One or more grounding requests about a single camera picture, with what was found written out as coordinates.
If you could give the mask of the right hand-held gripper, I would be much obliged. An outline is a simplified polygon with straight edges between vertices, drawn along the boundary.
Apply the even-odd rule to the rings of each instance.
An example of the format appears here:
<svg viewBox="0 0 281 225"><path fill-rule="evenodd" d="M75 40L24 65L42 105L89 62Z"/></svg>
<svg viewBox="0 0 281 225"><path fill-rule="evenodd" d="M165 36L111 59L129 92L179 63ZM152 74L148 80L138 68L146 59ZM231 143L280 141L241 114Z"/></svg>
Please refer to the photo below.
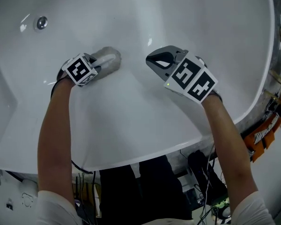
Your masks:
<svg viewBox="0 0 281 225"><path fill-rule="evenodd" d="M182 52L182 60L170 75L178 48L169 45L159 48L146 57L146 64L163 80L164 87L193 102L201 104L209 95L219 96L214 89L218 80L204 61L189 51Z"/></svg>

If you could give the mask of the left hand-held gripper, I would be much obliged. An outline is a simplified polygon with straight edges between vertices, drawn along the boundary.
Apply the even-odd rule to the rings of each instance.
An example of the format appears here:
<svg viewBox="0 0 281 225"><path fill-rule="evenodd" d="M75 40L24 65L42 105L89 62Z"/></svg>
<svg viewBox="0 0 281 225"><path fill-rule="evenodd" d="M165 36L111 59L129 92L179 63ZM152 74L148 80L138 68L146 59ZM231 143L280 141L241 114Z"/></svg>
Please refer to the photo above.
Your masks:
<svg viewBox="0 0 281 225"><path fill-rule="evenodd" d="M61 79L64 73L77 86L84 86L94 79L102 70L96 64L97 59L87 53L80 53L76 57L67 60L57 74L57 80Z"/></svg>

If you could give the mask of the white fluffy cleaning mitt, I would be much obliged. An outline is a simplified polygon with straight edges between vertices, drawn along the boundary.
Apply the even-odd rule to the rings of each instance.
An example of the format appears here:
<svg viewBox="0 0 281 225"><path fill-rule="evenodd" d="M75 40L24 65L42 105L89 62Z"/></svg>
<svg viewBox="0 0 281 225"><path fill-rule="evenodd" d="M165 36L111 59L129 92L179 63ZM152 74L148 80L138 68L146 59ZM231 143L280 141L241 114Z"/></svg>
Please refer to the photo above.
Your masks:
<svg viewBox="0 0 281 225"><path fill-rule="evenodd" d="M92 66L97 71L97 75L92 79L93 81L102 79L111 73L117 71L121 65L121 54L118 50L111 46L103 47L101 50L90 55L92 59Z"/></svg>

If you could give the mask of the white bathtub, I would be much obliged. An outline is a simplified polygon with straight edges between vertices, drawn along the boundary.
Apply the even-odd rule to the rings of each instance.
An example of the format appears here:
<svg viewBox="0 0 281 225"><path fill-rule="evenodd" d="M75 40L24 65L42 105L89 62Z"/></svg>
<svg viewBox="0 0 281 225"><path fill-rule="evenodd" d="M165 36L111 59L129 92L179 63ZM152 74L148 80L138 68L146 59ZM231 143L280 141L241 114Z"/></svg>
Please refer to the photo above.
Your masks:
<svg viewBox="0 0 281 225"><path fill-rule="evenodd" d="M273 0L0 0L0 169L37 173L52 87L79 53L111 46L122 57L118 71L71 91L72 160L91 171L210 136L202 107L146 65L151 52L174 45L201 57L238 123L262 92L273 43Z"/></svg>

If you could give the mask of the person's left forearm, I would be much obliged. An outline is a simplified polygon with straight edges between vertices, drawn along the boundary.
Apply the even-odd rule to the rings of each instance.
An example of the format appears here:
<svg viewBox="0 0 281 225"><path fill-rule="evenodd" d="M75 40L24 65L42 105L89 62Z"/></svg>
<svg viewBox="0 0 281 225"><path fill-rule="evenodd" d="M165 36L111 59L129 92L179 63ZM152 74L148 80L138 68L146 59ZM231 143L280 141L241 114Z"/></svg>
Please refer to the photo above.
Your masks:
<svg viewBox="0 0 281 225"><path fill-rule="evenodd" d="M40 129L37 148L39 189L59 194L72 205L69 99L73 86L73 82L66 78L55 86Z"/></svg>

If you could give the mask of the person's right forearm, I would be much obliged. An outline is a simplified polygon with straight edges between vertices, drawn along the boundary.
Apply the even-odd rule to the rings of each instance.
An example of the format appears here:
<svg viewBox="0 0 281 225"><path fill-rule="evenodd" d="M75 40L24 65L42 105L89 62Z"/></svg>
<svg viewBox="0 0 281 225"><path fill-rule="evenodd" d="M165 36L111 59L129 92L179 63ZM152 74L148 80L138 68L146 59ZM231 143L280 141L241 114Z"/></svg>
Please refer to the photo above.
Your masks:
<svg viewBox="0 0 281 225"><path fill-rule="evenodd" d="M258 190L251 172L249 153L219 97L207 96L202 106L211 127L215 151L226 181L230 209L234 211L243 199Z"/></svg>

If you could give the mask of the round metal drain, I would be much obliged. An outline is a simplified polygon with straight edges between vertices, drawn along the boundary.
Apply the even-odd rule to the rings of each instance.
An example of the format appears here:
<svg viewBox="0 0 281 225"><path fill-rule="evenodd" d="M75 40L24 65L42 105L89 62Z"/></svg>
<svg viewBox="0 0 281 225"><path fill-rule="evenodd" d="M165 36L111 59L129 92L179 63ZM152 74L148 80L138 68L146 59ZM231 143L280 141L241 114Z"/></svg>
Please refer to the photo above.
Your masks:
<svg viewBox="0 0 281 225"><path fill-rule="evenodd" d="M36 28L38 30L43 30L47 27L48 25L48 19L47 17L45 16L41 16L37 19L37 22L36 22Z"/></svg>

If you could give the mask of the black bag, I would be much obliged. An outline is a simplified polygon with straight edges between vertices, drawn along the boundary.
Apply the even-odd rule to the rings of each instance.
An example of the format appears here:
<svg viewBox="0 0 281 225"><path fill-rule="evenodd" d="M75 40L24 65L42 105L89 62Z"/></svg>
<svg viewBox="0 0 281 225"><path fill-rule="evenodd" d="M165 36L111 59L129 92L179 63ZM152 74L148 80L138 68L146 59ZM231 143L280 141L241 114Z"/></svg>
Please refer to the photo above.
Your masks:
<svg viewBox="0 0 281 225"><path fill-rule="evenodd" d="M207 157L200 150L188 156L188 165L194 174L207 205L215 205L228 198L227 188L212 166L207 167Z"/></svg>

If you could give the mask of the orange chair with striped cushion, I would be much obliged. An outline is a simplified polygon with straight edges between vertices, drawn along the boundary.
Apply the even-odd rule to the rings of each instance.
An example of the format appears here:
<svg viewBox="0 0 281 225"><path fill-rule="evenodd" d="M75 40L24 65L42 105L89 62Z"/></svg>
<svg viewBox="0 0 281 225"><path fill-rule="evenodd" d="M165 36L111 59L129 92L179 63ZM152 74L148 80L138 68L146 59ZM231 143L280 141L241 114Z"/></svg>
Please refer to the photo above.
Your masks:
<svg viewBox="0 0 281 225"><path fill-rule="evenodd" d="M250 160L253 163L264 154L265 150L275 140L274 134L280 125L281 117L275 112L258 128L244 137L244 143L249 151Z"/></svg>

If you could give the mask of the person's black trousers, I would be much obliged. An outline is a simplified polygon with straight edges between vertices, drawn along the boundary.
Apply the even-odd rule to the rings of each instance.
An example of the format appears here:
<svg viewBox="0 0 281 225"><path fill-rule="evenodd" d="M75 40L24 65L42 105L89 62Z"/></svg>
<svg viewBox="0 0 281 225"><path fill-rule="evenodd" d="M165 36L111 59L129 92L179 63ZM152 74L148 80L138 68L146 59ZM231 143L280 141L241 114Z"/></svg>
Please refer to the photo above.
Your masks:
<svg viewBox="0 0 281 225"><path fill-rule="evenodd" d="M193 225L192 210L165 155L100 170L101 225Z"/></svg>

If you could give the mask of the white rounded device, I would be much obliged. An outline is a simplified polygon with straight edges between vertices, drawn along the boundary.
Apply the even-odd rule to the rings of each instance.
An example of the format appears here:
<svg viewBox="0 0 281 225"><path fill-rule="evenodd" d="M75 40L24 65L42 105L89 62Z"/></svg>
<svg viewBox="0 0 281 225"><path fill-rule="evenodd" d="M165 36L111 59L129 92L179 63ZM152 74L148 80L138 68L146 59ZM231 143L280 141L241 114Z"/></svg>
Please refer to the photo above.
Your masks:
<svg viewBox="0 0 281 225"><path fill-rule="evenodd" d="M38 197L38 185L36 182L24 179L19 185L22 204L26 208L31 208Z"/></svg>

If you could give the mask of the person's white shirt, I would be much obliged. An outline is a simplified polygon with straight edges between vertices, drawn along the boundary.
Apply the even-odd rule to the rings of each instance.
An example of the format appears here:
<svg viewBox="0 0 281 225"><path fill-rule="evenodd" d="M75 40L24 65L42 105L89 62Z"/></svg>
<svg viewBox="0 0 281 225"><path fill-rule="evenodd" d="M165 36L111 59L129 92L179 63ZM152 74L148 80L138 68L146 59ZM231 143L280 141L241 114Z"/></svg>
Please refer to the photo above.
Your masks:
<svg viewBox="0 0 281 225"><path fill-rule="evenodd" d="M235 208L231 225L276 225L260 192L243 199ZM50 191L40 191L36 206L36 225L82 225L74 206L64 197ZM155 219L144 225L195 225L194 220Z"/></svg>

